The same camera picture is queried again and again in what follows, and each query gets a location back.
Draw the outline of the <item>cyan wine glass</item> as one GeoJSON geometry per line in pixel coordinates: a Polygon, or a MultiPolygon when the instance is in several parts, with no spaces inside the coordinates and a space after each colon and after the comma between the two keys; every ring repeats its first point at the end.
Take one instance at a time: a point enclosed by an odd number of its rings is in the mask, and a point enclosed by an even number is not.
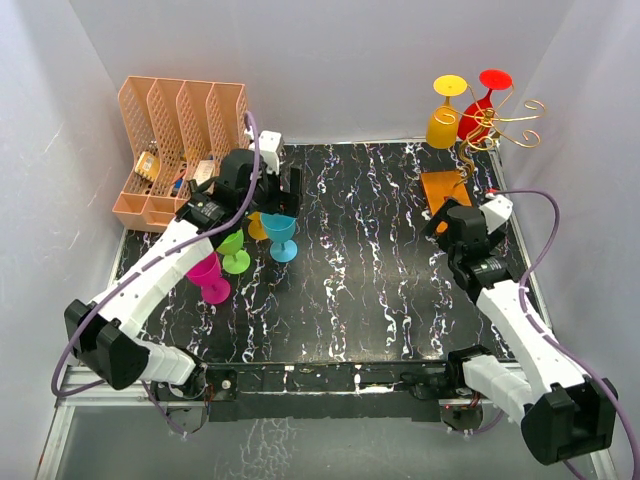
{"type": "Polygon", "coordinates": [[[262,213],[260,220],[267,237],[271,240],[270,255],[280,263],[293,260],[298,252],[293,241],[296,232],[296,218],[281,214],[262,213]]]}

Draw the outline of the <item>red wine glass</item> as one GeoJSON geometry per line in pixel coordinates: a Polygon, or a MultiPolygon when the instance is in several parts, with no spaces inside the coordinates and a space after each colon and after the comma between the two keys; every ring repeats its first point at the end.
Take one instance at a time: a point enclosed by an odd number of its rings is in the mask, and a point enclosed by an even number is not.
{"type": "Polygon", "coordinates": [[[494,91],[502,91],[510,89],[513,86],[511,76],[498,69],[487,69],[479,74],[480,83],[487,89],[484,96],[475,99],[464,111],[460,119],[458,127],[458,138],[460,140],[468,140],[469,142],[477,142],[489,132],[488,127],[482,127],[478,132],[473,134],[480,126],[480,121],[484,117],[484,111],[493,107],[491,96],[494,91]]]}

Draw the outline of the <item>orange wine glass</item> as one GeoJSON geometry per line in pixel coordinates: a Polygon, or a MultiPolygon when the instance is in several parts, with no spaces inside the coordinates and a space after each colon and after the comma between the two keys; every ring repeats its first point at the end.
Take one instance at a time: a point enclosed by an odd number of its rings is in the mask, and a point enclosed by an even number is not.
{"type": "Polygon", "coordinates": [[[434,91],[443,97],[443,103],[437,107],[429,118],[426,130],[426,142],[434,149],[449,149],[457,139],[460,114],[451,100],[467,90],[466,80],[458,75],[447,74],[436,78],[434,91]]]}

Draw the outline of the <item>magenta wine glass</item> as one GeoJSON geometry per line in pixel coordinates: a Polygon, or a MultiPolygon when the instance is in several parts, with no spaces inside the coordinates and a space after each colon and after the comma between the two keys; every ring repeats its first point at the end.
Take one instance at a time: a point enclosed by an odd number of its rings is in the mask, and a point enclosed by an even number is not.
{"type": "Polygon", "coordinates": [[[223,303],[231,293],[230,283],[222,277],[216,252],[196,264],[186,274],[187,279],[201,290],[202,300],[211,305],[223,303]]]}

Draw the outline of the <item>yellow-orange wine glass front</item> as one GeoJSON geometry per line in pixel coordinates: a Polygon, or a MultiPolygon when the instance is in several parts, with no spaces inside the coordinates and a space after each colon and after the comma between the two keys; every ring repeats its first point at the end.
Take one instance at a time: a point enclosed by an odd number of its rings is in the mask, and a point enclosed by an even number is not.
{"type": "Polygon", "coordinates": [[[254,212],[248,216],[248,219],[250,220],[248,226],[249,236],[256,241],[266,240],[268,236],[261,222],[261,213],[254,212]]]}

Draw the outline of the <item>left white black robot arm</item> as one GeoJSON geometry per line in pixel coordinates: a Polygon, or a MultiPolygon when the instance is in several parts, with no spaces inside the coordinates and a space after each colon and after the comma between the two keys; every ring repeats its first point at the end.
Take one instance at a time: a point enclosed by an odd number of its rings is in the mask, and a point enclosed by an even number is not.
{"type": "Polygon", "coordinates": [[[174,286],[210,258],[248,215],[297,217],[303,173],[291,167],[284,187],[279,170],[257,149],[234,149],[221,161],[218,175],[185,185],[188,199],[153,246],[91,302],[74,300],[64,311],[69,338],[64,354],[115,390],[144,381],[172,385],[186,399],[204,392],[207,376],[198,357],[138,335],[174,286]]]}

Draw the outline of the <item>green wine glass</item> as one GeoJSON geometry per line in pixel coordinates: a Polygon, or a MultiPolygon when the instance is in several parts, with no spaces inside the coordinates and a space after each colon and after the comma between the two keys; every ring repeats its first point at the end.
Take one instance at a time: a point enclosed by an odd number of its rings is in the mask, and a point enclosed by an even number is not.
{"type": "Polygon", "coordinates": [[[221,255],[222,269],[232,275],[245,272],[251,263],[251,257],[244,249],[244,232],[242,229],[229,235],[217,248],[221,255]]]}

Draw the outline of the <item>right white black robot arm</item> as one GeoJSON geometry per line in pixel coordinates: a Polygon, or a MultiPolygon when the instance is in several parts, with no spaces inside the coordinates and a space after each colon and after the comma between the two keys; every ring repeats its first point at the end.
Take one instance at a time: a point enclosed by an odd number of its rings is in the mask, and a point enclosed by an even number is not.
{"type": "Polygon", "coordinates": [[[502,195],[479,207],[449,198],[425,227],[446,253],[455,283],[497,327],[523,371],[517,376],[476,345],[449,353],[445,381],[457,396],[488,398],[520,427],[533,457],[551,465],[608,448],[616,411],[593,376],[553,346],[553,332],[494,255],[512,209],[502,195]]]}

